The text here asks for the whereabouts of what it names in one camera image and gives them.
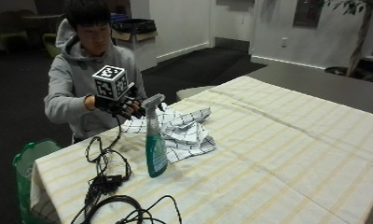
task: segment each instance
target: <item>black hair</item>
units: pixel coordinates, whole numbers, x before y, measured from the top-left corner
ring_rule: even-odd
[[[78,25],[104,25],[111,22],[111,11],[104,0],[67,0],[66,18],[76,30]]]

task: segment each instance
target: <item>gray hoodie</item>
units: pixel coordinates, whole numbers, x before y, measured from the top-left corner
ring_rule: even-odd
[[[64,29],[70,29],[70,26],[62,25],[58,33],[60,37],[58,39],[62,39],[64,44],[63,52],[54,59],[48,71],[46,113],[51,122],[67,122],[75,136],[86,139],[117,126],[116,119],[108,113],[99,109],[90,111],[84,106],[86,96],[96,94],[92,75],[105,65],[124,68],[128,81],[135,82],[140,96],[144,98],[145,91],[132,51],[109,44],[101,57],[87,56],[79,37],[71,33],[71,30]]]

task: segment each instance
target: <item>green plastic bag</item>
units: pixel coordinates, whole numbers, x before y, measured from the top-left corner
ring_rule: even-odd
[[[12,166],[16,171],[18,198],[22,211],[23,224],[46,224],[46,222],[30,212],[30,179],[35,160],[58,151],[60,146],[51,139],[36,143],[28,143],[19,154],[15,155]]]

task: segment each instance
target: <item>baseboard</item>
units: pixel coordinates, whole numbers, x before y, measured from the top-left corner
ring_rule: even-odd
[[[200,45],[195,45],[195,46],[192,46],[187,49],[181,49],[181,50],[177,50],[177,51],[171,52],[168,54],[160,55],[160,56],[157,56],[159,63],[164,62],[165,60],[169,60],[172,58],[176,58],[177,56],[181,56],[187,53],[191,53],[195,50],[205,49],[205,48],[209,48],[209,47],[211,47],[211,44],[208,42],[208,43],[204,43],[204,44],[200,44]]]
[[[310,65],[310,64],[288,62],[288,61],[282,61],[282,60],[277,60],[277,59],[272,59],[272,58],[265,58],[265,57],[260,57],[260,56],[252,56],[250,61],[252,61],[252,63],[261,63],[261,64],[266,64],[266,65],[277,64],[277,63],[289,63],[289,64],[294,64],[294,65],[300,65],[300,66],[304,66],[304,67],[310,67],[310,68],[316,68],[316,69],[321,69],[321,70],[325,69],[324,67],[318,67],[318,66],[314,66],[314,65]]]

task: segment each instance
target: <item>black cable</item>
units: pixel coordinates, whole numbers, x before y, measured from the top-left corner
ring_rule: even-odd
[[[75,218],[72,219],[71,223],[75,223],[78,217],[80,216],[82,213],[84,213],[84,216],[87,216],[87,214],[90,214],[90,212],[87,212],[87,210],[92,210],[96,209],[96,205],[99,204],[101,195],[108,194],[111,192],[113,192],[117,187],[121,185],[121,183],[124,181],[127,181],[131,177],[132,174],[132,170],[131,170],[131,166],[129,163],[127,161],[127,158],[123,156],[123,154],[120,154],[119,151],[113,150],[113,146],[116,145],[116,143],[120,141],[121,139],[121,123],[120,123],[120,119],[117,116],[113,116],[116,118],[116,121],[119,123],[119,134],[115,138],[115,140],[112,141],[112,143],[109,144],[109,146],[107,148],[103,148],[103,140],[99,136],[92,137],[88,147],[86,149],[84,155],[86,155],[86,159],[88,162],[91,163],[96,163],[96,177],[92,178],[91,180],[88,180],[88,191],[84,197],[84,207],[83,209],[79,211],[78,215],[75,216]],[[99,149],[100,149],[100,154],[96,158],[91,159],[90,158],[90,149],[92,147],[92,144],[95,142],[99,142]],[[109,163],[109,159],[107,158],[107,154],[108,153],[116,153],[117,155],[121,156],[121,159],[124,161],[125,164],[125,168],[124,168],[124,175],[112,175],[112,176],[105,176],[104,172],[108,168],[108,163]]]
[[[133,212],[131,212],[131,213],[128,214],[128,216],[127,216],[125,218],[123,218],[120,221],[117,221],[116,224],[125,224],[125,223],[129,223],[129,222],[133,222],[133,221],[143,221],[143,220],[151,220],[151,223],[153,223],[153,221],[160,222],[160,223],[165,223],[164,221],[159,220],[157,218],[153,218],[153,217],[152,217],[152,214],[151,214],[151,212],[149,212],[149,210],[151,210],[151,209],[159,204],[159,202],[160,202],[163,199],[165,199],[165,198],[171,198],[172,201],[173,201],[175,208],[176,208],[176,210],[177,210],[177,221],[179,221],[179,223],[181,224],[181,223],[183,223],[183,220],[181,220],[181,214],[180,214],[179,209],[177,209],[177,202],[176,202],[176,199],[175,199],[171,195],[164,195],[164,196],[149,206],[148,209],[141,209],[141,210],[136,209]],[[147,213],[147,214],[149,215],[149,217],[140,218],[140,212]]]
[[[101,200],[90,210],[84,222],[83,224],[90,224],[91,218],[94,217],[95,213],[97,212],[97,210],[108,203],[113,203],[113,202],[120,202],[120,203],[128,203],[129,205],[132,205],[135,207],[136,210],[141,210],[140,208],[140,204],[139,202],[129,196],[127,195],[115,195],[104,200]],[[143,213],[139,212],[137,214],[139,217],[139,224],[141,224],[141,220],[143,220]]]

